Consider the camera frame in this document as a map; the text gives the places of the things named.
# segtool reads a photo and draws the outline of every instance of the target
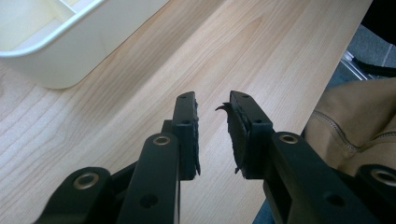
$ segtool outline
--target wooden table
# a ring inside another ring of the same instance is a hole
[[[47,90],[0,65],[0,223],[29,223],[71,173],[115,173],[199,103],[202,175],[182,183],[181,223],[251,223],[262,181],[233,173],[230,90],[276,131],[300,133],[371,0],[171,0],[77,86]]]

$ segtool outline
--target black mechanical arm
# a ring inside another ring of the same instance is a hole
[[[228,114],[237,173],[263,179],[276,223],[396,223],[396,171],[330,168],[305,140],[276,133],[254,99],[231,91]],[[200,174],[194,92],[177,97],[172,120],[149,137],[137,162],[114,175],[88,167],[52,194],[35,223],[178,223],[180,180]]]

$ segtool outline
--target white container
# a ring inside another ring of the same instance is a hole
[[[0,0],[0,61],[42,86],[73,86],[167,1]]]

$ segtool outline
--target blue fabric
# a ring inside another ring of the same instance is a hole
[[[275,224],[270,204],[265,200],[259,214],[254,218],[253,224]]]

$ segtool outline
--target round hole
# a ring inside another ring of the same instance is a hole
[[[153,194],[146,194],[140,199],[140,205],[144,208],[152,208],[158,203],[157,196]]]
[[[99,181],[99,175],[96,173],[86,173],[79,176],[73,183],[76,189],[88,189]]]
[[[296,143],[298,143],[298,139],[296,137],[288,135],[288,134],[280,135],[279,139],[282,142],[285,142],[287,144],[296,144]]]
[[[326,193],[324,198],[328,203],[334,206],[342,207],[346,204],[343,198],[334,193]]]
[[[374,169],[371,175],[377,181],[388,186],[396,187],[396,176],[385,170]]]
[[[167,136],[159,136],[154,138],[153,142],[157,146],[165,146],[171,142],[171,139]]]

